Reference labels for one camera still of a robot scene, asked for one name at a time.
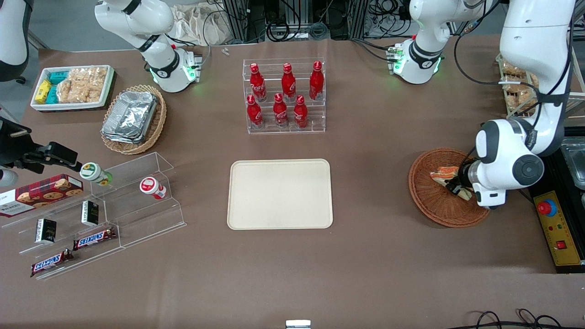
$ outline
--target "acrylic bottle rack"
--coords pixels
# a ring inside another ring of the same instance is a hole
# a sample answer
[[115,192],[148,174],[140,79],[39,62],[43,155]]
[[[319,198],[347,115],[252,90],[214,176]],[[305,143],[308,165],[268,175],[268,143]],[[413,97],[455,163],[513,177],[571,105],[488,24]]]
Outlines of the acrylic bottle rack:
[[[186,225],[181,205],[173,197],[169,179],[164,174],[171,169],[173,166],[157,152],[139,157],[106,169],[113,176],[110,185],[102,187],[85,181],[85,186],[91,186],[91,194],[63,200],[63,204],[57,202],[47,210],[43,207],[26,213],[26,217],[2,228],[18,233],[19,253],[28,256],[33,264],[57,255],[65,248],[72,250],[74,240],[114,227],[117,238],[72,251],[72,260],[44,270],[35,277],[48,279],[69,272]],[[156,178],[167,188],[163,199],[156,200],[140,191],[139,183],[147,176]],[[82,203],[85,200],[99,206],[99,224],[95,227],[81,223]],[[35,243],[36,224],[41,218],[57,222],[55,242],[52,244]]]
[[[313,63],[315,61],[321,61],[323,63],[323,76],[325,77],[325,83],[323,84],[323,100],[313,101],[309,97],[309,78],[313,72]],[[259,102],[262,117],[264,119],[264,127],[261,129],[252,128],[250,119],[248,118],[246,108],[246,97],[252,95],[252,87],[250,86],[250,64],[258,64],[260,73],[264,77],[266,83],[266,101]],[[283,64],[291,63],[292,73],[296,78],[297,83],[297,95],[303,95],[305,97],[305,105],[308,110],[308,122],[306,128],[297,128],[294,121],[294,103],[287,103],[287,116],[288,126],[286,128],[279,128],[276,125],[274,117],[273,105],[274,95],[277,92],[282,93],[281,79],[283,77]],[[244,115],[246,117],[246,125],[249,134],[262,134],[262,133],[317,133],[325,132],[325,101],[326,101],[326,85],[327,77],[325,70],[325,59],[322,57],[314,58],[297,58],[297,59],[254,59],[244,60],[242,68],[242,80],[243,80],[243,108]]]

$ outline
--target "cookie box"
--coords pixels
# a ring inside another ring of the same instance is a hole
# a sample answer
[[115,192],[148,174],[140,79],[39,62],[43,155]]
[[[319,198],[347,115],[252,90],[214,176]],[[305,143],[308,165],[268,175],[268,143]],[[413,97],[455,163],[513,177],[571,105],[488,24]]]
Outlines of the cookie box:
[[66,174],[56,175],[0,194],[0,216],[16,216],[82,193],[82,182]]
[[104,86],[102,87],[102,93],[99,96],[97,102],[83,102],[83,103],[62,103],[62,104],[39,104],[35,101],[34,95],[37,94],[40,85],[45,79],[49,78],[52,72],[70,71],[72,68],[90,68],[92,65],[87,66],[62,66],[62,67],[48,67],[44,68],[39,74],[39,80],[35,87],[35,92],[30,100],[30,107],[34,108],[39,112],[71,112],[71,111],[87,111],[91,109],[100,109],[106,104],[110,87],[112,86],[112,80],[114,76],[114,69],[110,65],[96,65],[107,67],[108,71],[104,80]]

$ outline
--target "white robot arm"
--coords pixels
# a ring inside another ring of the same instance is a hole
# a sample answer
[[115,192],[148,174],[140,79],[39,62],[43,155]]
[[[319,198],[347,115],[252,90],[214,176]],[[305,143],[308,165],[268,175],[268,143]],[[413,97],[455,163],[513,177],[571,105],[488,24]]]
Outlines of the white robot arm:
[[164,91],[178,92],[196,79],[192,52],[174,49],[164,36],[173,28],[173,13],[160,0],[107,0],[95,6],[104,28],[141,52],[156,83]]
[[544,173],[539,156],[556,151],[564,136],[563,114],[571,76],[567,29],[575,1],[512,0],[500,39],[511,64],[540,81],[539,102],[530,118],[486,122],[476,136],[479,161],[460,169],[479,205],[505,203],[506,190],[535,184]]
[[451,37],[447,22],[480,18],[493,0],[412,0],[410,15],[419,25],[416,39],[396,44],[403,51],[393,67],[394,74],[412,84],[429,81],[443,48]]
[[29,62],[33,0],[0,0],[0,81],[18,78]]
[[[491,5],[492,0],[412,1],[411,15],[421,29],[416,39],[396,45],[394,73],[413,84],[430,80],[449,38],[446,22],[478,19]],[[511,64],[536,75],[541,104],[530,118],[490,120],[477,134],[480,160],[464,164],[459,179],[473,187],[481,206],[504,204],[507,190],[535,184],[544,171],[539,156],[560,146],[571,73],[567,29],[574,5],[575,0],[510,0],[500,51]]]

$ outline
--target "yellow snack package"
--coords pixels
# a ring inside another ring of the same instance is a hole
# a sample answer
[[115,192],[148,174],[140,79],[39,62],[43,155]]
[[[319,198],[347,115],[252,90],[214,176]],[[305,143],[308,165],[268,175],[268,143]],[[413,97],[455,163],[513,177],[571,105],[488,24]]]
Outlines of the yellow snack package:
[[41,82],[39,90],[35,94],[35,102],[44,104],[47,101],[49,90],[51,90],[51,83],[45,79],[43,82]]

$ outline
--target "brown table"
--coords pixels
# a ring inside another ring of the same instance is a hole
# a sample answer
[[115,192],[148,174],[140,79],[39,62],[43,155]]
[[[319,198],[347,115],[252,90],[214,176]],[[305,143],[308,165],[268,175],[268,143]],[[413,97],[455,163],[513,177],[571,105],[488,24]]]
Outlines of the brown table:
[[[495,80],[497,45],[498,36],[465,38],[463,67]],[[518,307],[584,326],[585,277],[553,274],[534,207],[518,193],[466,229],[430,222],[411,200],[407,173],[419,154],[468,150],[479,124],[505,113],[499,87],[465,79],[452,48],[424,85],[389,76],[385,62],[350,42],[231,46],[229,57],[213,49],[200,83],[164,94],[169,115],[152,148],[175,166],[171,186],[188,225],[45,282],[29,278],[32,259],[0,231],[2,327],[282,328],[308,318],[314,328],[446,328],[474,323],[475,310],[517,320]],[[242,60],[302,56],[327,60],[327,132],[249,136]],[[115,94],[153,84],[137,51],[40,58],[41,67],[110,64]],[[23,124],[36,142],[57,140],[80,161],[109,167],[132,157],[103,145],[103,115],[29,108]],[[234,161],[319,157],[331,164],[330,228],[228,228]],[[45,176],[63,171],[48,167]],[[39,178],[20,173],[22,184]]]

